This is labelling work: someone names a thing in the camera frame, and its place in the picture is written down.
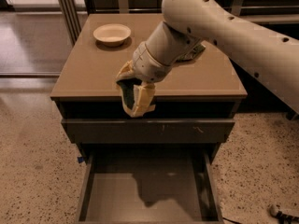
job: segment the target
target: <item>table top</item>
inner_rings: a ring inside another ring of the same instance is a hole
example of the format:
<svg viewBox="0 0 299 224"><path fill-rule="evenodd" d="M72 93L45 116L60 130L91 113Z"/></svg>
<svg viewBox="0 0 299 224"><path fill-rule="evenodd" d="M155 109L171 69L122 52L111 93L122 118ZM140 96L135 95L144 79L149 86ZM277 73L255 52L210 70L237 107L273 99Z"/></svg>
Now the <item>table top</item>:
<svg viewBox="0 0 299 224"><path fill-rule="evenodd" d="M120 97L116 75L162 20L162 14L90 15L50 97L53 100ZM96 42L93 31L108 23L124 24L131 29L125 44L108 48ZM162 82L156 83L156 97L244 98L247 95L228 57L209 43L203 44L206 50L201 56L178 63Z"/></svg>

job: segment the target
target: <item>desk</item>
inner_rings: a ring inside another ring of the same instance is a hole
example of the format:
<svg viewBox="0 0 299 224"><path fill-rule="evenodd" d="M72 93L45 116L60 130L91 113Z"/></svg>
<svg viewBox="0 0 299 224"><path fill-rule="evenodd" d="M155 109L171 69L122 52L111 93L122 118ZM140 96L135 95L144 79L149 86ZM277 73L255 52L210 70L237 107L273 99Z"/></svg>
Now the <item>desk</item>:
<svg viewBox="0 0 299 224"><path fill-rule="evenodd" d="M115 76L162 19L90 15L50 95L87 162L77 223L222 223L209 165L247 95L229 59L205 42L156 84L155 111L130 119L122 110ZM96 43L93 31L107 23L131 28L123 46Z"/></svg>

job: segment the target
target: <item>white bowl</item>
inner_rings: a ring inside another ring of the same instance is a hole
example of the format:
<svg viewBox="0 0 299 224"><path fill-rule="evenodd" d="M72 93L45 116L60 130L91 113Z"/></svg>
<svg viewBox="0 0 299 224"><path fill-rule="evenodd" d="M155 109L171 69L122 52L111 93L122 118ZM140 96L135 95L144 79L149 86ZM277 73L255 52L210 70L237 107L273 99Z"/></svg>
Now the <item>white bowl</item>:
<svg viewBox="0 0 299 224"><path fill-rule="evenodd" d="M131 34L131 29L121 24L107 24L94 30L93 36L107 47L117 47Z"/></svg>

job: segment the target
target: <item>speckled floor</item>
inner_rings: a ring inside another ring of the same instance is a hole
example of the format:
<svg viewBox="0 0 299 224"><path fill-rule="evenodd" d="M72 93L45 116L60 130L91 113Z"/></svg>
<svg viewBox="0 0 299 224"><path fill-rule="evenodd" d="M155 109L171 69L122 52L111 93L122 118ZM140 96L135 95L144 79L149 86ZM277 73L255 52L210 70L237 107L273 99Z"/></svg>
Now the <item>speckled floor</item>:
<svg viewBox="0 0 299 224"><path fill-rule="evenodd" d="M0 79L0 224L74 222L86 166L50 100L55 81ZM213 163L222 214L243 224L278 223L270 204L299 209L299 120L283 113L235 120Z"/></svg>

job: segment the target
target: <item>closed drawer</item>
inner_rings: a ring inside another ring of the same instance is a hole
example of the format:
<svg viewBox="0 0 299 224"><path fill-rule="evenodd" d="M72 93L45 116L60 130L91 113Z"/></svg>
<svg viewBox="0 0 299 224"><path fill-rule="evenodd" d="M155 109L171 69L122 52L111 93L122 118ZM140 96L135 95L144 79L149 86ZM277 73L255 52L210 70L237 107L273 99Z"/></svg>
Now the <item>closed drawer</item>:
<svg viewBox="0 0 299 224"><path fill-rule="evenodd" d="M220 224L207 154L201 149L107 148L87 163L77 224Z"/></svg>
<svg viewBox="0 0 299 224"><path fill-rule="evenodd" d="M63 119L76 144L223 143L233 119Z"/></svg>

